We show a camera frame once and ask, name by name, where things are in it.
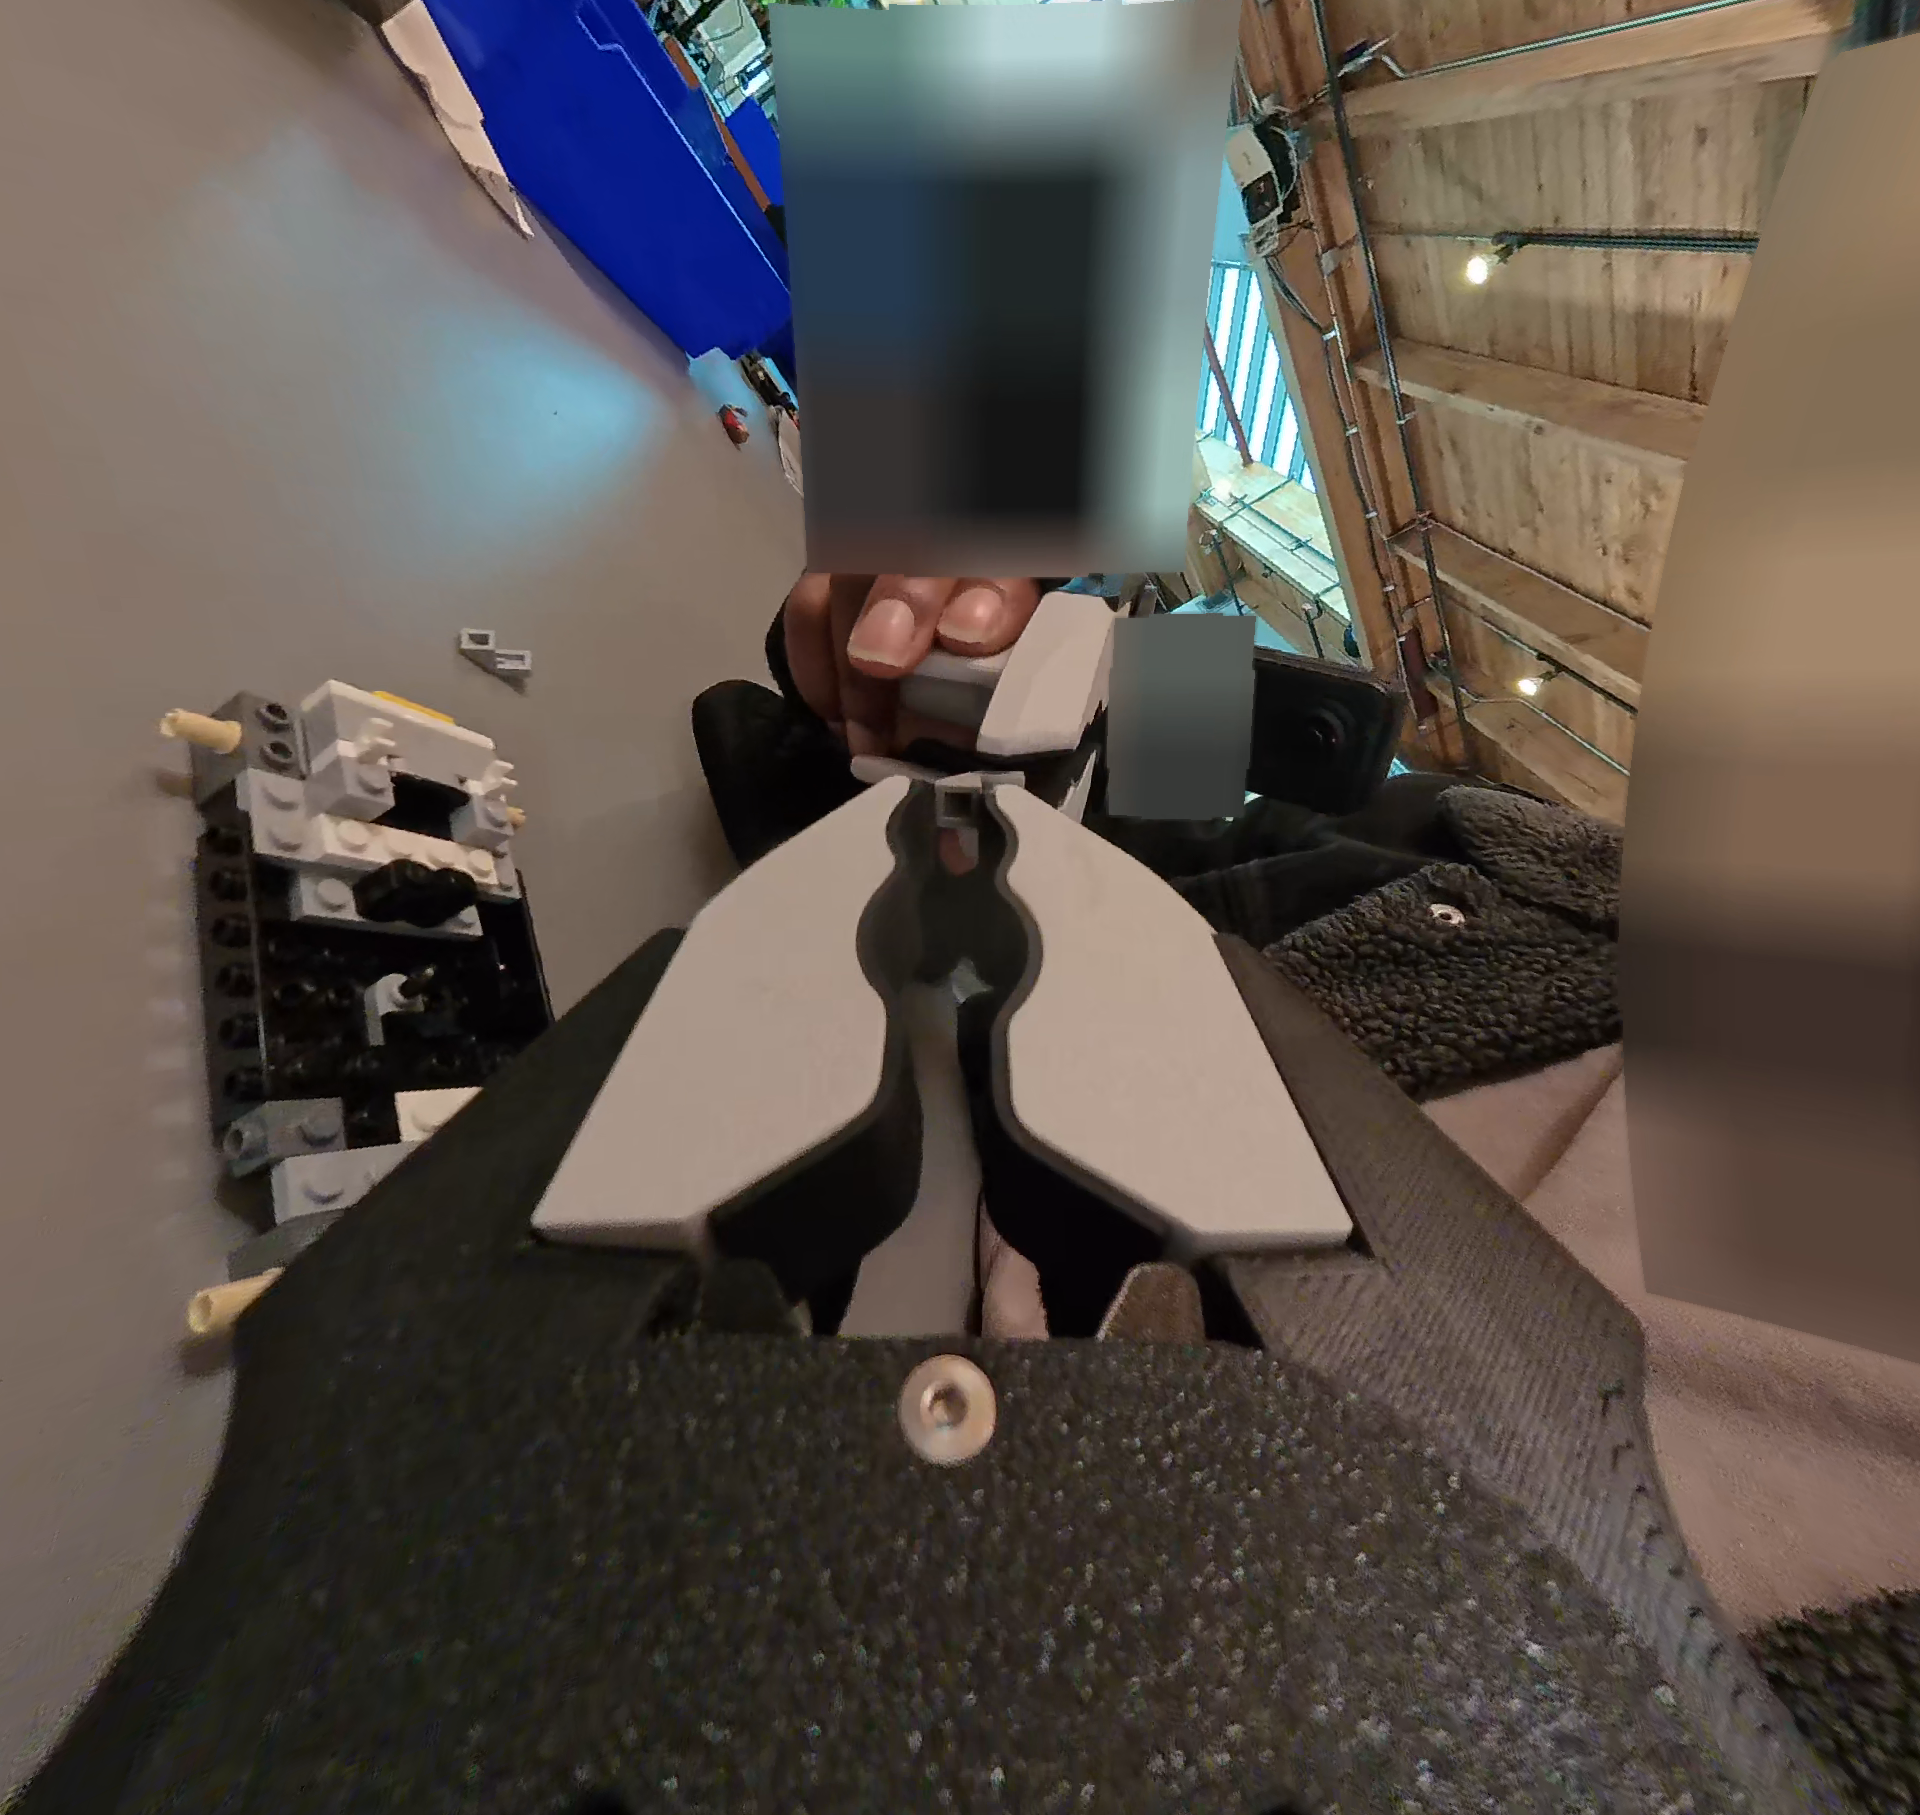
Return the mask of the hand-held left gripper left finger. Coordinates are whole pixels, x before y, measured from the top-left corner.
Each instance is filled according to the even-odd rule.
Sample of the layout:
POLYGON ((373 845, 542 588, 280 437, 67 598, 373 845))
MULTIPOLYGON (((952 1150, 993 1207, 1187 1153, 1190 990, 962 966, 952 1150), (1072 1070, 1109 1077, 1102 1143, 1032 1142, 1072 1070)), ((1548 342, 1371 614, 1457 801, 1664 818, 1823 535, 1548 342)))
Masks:
POLYGON ((922 784, 890 776, 693 921, 530 1217, 553 1245, 753 1261, 849 1333, 922 1181, 922 784))

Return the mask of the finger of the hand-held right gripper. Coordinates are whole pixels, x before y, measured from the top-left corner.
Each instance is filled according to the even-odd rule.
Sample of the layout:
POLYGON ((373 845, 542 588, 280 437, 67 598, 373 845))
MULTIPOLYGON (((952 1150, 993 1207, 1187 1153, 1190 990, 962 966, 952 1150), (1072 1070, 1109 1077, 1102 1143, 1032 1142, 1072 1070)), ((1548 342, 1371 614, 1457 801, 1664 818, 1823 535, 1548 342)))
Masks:
POLYGON ((1109 698, 1118 612, 1048 592, 1005 652, 972 746, 985 756, 1069 752, 1109 698))
POLYGON ((902 754, 852 754, 849 770, 868 785, 894 776, 949 788, 1019 785, 1069 820, 1081 820, 1098 788, 1101 746, 1101 740, 1084 740, 1072 748, 1001 754, 976 744, 913 740, 902 754))

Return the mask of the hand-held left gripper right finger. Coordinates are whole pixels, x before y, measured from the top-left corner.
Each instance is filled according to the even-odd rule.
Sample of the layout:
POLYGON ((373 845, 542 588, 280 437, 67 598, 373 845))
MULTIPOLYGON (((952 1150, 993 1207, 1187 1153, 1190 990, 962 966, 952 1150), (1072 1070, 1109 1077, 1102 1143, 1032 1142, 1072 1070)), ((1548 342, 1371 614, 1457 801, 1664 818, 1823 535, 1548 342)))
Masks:
POLYGON ((1144 1263, 1348 1251, 1349 1205, 1210 920, 1024 788, 983 824, 983 1330, 1093 1335, 1144 1263))

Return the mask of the toy brick car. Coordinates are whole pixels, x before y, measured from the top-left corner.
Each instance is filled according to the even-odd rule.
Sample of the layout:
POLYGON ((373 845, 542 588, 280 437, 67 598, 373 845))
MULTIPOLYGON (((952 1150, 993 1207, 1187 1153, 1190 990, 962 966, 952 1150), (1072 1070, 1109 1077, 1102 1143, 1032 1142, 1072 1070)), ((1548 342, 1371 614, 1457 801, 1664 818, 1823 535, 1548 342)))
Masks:
POLYGON ((210 1346, 553 1025, 516 776, 451 716, 324 680, 169 709, 200 815, 211 1145, 258 1231, 187 1306, 210 1346))

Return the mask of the white ceiling device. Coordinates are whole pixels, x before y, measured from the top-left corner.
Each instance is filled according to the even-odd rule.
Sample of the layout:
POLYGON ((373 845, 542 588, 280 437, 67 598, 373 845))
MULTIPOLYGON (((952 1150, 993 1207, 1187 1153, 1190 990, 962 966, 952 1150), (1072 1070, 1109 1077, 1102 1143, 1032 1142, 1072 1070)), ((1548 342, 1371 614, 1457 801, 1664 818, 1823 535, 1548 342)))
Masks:
POLYGON ((1234 123, 1225 164, 1253 243, 1262 249, 1272 246, 1275 237, 1300 217, 1304 203, 1296 134, 1272 115, 1234 123))

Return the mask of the person's beige garment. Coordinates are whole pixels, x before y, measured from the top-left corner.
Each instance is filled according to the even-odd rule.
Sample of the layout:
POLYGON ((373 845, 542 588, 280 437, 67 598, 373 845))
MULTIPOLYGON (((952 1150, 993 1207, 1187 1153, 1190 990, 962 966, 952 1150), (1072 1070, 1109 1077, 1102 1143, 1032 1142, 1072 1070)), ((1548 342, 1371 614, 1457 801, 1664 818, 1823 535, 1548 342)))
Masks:
POLYGON ((1605 1046, 1423 1111, 1643 1323, 1647 1417, 1701 1573, 1740 1627, 1919 1585, 1915 1360, 1653 1294, 1605 1046))

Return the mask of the blue storage bin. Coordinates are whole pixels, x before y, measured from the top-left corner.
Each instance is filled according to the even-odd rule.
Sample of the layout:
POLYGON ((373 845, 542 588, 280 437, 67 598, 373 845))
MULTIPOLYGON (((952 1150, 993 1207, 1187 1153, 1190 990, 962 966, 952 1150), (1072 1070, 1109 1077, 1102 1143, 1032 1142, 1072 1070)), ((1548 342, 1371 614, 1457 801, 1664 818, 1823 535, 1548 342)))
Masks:
POLYGON ((794 375, 786 256, 636 0, 423 0, 506 179, 688 357, 794 375))

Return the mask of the white paper sheet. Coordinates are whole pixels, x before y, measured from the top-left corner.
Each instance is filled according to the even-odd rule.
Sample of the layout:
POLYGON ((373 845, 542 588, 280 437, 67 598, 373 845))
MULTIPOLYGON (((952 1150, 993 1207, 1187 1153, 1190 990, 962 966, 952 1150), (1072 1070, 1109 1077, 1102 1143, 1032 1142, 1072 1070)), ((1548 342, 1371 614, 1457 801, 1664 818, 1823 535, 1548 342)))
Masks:
POLYGON ((382 38, 432 109, 467 176, 491 199, 516 234, 533 239, 533 221, 485 130, 482 102, 461 72, 428 4, 411 0, 382 24, 382 38))

